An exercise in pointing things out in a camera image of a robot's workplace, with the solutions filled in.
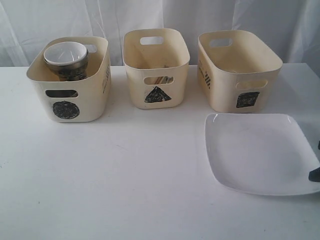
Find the white round bowl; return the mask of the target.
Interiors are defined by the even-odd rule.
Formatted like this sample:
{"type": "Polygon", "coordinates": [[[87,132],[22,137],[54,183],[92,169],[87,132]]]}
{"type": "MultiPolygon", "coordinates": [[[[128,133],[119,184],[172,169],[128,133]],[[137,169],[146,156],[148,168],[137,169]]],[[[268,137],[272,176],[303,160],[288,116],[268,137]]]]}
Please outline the white round bowl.
{"type": "Polygon", "coordinates": [[[85,45],[75,41],[64,41],[49,46],[43,53],[45,61],[54,66],[77,63],[87,55],[85,45]]]}

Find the cream bin with square mark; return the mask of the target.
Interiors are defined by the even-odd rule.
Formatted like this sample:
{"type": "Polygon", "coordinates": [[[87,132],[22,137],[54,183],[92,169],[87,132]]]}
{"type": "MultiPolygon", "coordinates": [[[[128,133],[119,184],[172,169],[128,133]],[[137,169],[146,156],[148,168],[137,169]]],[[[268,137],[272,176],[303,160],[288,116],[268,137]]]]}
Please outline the cream bin with square mark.
{"type": "Polygon", "coordinates": [[[198,37],[198,83],[218,113],[263,109],[282,66],[282,59],[249,31],[221,30],[198,37]]]}

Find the steel bowl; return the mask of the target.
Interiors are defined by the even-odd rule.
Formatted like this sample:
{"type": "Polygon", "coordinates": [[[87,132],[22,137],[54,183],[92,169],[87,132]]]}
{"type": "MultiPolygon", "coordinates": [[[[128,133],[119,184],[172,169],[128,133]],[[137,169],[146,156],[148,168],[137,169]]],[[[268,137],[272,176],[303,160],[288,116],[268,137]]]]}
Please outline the steel bowl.
{"type": "Polygon", "coordinates": [[[80,81],[87,78],[87,67],[89,64],[89,51],[85,56],[67,65],[56,65],[44,60],[46,67],[61,81],[80,81]]]}

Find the cream bin with circle mark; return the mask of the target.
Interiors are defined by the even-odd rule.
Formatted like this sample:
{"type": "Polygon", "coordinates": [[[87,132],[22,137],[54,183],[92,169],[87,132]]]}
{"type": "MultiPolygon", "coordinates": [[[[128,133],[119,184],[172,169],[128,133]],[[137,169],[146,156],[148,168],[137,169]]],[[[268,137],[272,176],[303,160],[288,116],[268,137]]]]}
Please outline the cream bin with circle mark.
{"type": "Polygon", "coordinates": [[[109,43],[98,36],[61,37],[49,42],[49,48],[62,42],[93,45],[88,53],[87,77],[77,81],[62,81],[45,64],[42,50],[29,66],[26,75],[47,116],[60,123],[81,123],[98,119],[105,111],[111,89],[109,43]]]}

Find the cream bin with triangle mark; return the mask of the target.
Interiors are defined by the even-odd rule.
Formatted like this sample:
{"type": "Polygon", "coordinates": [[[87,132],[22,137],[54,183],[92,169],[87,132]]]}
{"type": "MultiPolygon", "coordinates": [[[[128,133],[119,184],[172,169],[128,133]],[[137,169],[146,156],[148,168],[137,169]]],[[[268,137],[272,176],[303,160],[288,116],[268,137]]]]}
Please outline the cream bin with triangle mark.
{"type": "Polygon", "coordinates": [[[185,94],[190,53],[181,33],[172,28],[133,30],[123,38],[123,62],[130,98],[140,109],[179,105],[185,94]],[[165,84],[165,77],[173,77],[165,84]],[[163,77],[155,84],[157,77],[163,77]]]}

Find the wooden chopstick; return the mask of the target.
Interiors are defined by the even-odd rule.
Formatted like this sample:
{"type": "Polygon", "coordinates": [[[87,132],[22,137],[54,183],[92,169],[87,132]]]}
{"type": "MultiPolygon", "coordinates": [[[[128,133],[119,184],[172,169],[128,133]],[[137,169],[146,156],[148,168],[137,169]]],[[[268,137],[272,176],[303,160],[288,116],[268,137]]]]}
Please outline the wooden chopstick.
{"type": "Polygon", "coordinates": [[[160,84],[160,83],[162,82],[162,79],[163,79],[162,76],[157,77],[157,78],[155,79],[155,81],[154,81],[154,84],[155,84],[155,85],[160,84]]]}

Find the steel spoon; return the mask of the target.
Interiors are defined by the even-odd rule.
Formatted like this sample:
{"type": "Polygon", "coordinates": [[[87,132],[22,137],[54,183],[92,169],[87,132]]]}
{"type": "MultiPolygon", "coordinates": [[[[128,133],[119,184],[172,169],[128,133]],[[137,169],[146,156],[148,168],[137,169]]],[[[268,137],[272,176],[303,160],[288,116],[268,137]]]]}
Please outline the steel spoon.
{"type": "Polygon", "coordinates": [[[164,79],[164,83],[165,83],[165,84],[169,84],[169,83],[171,83],[173,80],[174,80],[173,77],[166,76],[165,79],[164,79]]]}

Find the white square plate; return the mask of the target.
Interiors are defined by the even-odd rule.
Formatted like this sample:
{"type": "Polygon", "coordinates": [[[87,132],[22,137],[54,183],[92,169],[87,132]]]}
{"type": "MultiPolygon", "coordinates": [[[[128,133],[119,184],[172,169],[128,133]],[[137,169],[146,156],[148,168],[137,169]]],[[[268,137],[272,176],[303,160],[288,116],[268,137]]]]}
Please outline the white square plate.
{"type": "Polygon", "coordinates": [[[319,183],[309,179],[319,160],[287,114],[212,113],[204,135],[212,174],[226,188],[262,196],[320,191],[319,183]]]}

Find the white curtain backdrop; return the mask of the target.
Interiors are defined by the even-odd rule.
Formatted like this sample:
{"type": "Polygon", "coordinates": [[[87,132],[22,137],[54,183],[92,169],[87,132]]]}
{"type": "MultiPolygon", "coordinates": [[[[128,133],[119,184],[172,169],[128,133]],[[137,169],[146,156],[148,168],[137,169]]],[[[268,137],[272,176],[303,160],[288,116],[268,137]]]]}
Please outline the white curtain backdrop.
{"type": "Polygon", "coordinates": [[[178,30],[197,61],[198,36],[221,30],[256,34],[285,63],[320,71],[317,0],[3,0],[0,64],[28,66],[50,41],[71,36],[106,38],[114,66],[123,64],[124,35],[136,29],[178,30]]]}

